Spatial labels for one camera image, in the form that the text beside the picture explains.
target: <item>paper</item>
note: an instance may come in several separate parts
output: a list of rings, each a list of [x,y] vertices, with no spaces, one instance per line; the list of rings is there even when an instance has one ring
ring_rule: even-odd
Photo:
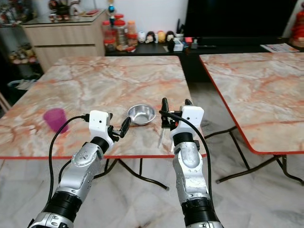
[[[286,43],[283,44],[267,44],[261,45],[262,48],[265,48],[267,51],[270,52],[298,52],[299,50],[289,46]]]

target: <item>red table edge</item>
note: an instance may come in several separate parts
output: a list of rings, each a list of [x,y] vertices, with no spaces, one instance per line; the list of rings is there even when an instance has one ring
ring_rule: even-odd
[[[72,156],[53,156],[52,159],[71,159]],[[174,155],[105,155],[104,159],[138,159],[138,158],[174,158]],[[48,157],[9,157],[0,156],[0,159],[7,160],[47,160]]]
[[[222,101],[224,102],[225,107],[227,108],[227,110],[228,110],[228,112],[229,112],[229,114],[230,114],[231,118],[233,119],[234,123],[236,124],[237,129],[238,129],[238,130],[239,130],[239,132],[241,133],[241,135],[242,135],[242,137],[243,137],[243,139],[244,139],[244,141],[245,141],[246,145],[248,146],[249,150],[250,150],[252,153],[254,153],[254,154],[273,154],[273,155],[284,155],[284,154],[303,154],[303,153],[304,153],[304,151],[288,151],[288,152],[284,152],[284,151],[283,151],[283,152],[260,152],[260,151],[256,151],[255,149],[253,149],[253,148],[251,147],[251,145],[250,145],[250,143],[249,143],[248,139],[246,138],[245,134],[243,133],[243,131],[242,131],[241,127],[239,126],[239,124],[238,124],[237,120],[234,118],[234,116],[233,116],[233,114],[232,114],[231,110],[229,109],[229,107],[228,107],[228,105],[227,105],[227,103],[226,103],[226,101],[225,101],[224,97],[223,97],[223,96],[222,96],[222,94],[220,93],[220,91],[219,91],[219,89],[218,89],[217,85],[215,84],[214,80],[212,79],[211,75],[209,74],[209,71],[207,70],[207,68],[206,68],[206,66],[205,66],[205,64],[204,64],[204,62],[203,62],[203,60],[202,60],[200,57],[199,57],[199,59],[200,59],[200,61],[201,61],[202,65],[203,65],[204,69],[206,70],[206,72],[207,72],[207,74],[208,74],[208,76],[209,76],[209,78],[210,78],[210,80],[211,80],[212,84],[214,85],[215,89],[217,90],[217,92],[218,92],[218,94],[219,94],[220,98],[221,98],[221,99],[222,99]]]

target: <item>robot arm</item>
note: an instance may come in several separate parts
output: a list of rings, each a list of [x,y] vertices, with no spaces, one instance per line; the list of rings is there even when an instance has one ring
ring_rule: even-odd
[[[162,100],[161,110],[169,112],[166,98]],[[171,113],[199,127],[204,110],[186,100],[179,111]],[[161,117],[161,127],[170,128],[175,146],[173,167],[186,228],[223,228],[214,211],[203,176],[203,159],[199,153],[199,144],[193,140],[195,131],[182,121],[170,119],[165,115]]]
[[[100,161],[114,141],[124,137],[131,123],[128,117],[119,131],[110,126],[112,114],[91,111],[89,129],[91,142],[85,143],[71,160],[52,199],[46,204],[29,228],[73,228],[76,213],[85,201],[92,180],[101,170]]]

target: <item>wooden cabinet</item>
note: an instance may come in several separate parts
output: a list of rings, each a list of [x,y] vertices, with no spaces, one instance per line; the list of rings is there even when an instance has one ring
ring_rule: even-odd
[[[46,72],[63,57],[104,56],[101,22],[107,18],[103,9],[93,17],[71,17],[69,22],[51,23],[48,17],[38,17],[23,29]]]

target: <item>cabinet drawer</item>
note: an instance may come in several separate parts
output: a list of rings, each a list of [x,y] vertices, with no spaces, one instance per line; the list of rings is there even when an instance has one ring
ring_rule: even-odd
[[[63,57],[97,56],[95,46],[35,47],[35,53],[44,72]]]
[[[32,27],[25,30],[34,46],[95,43],[90,25]]]

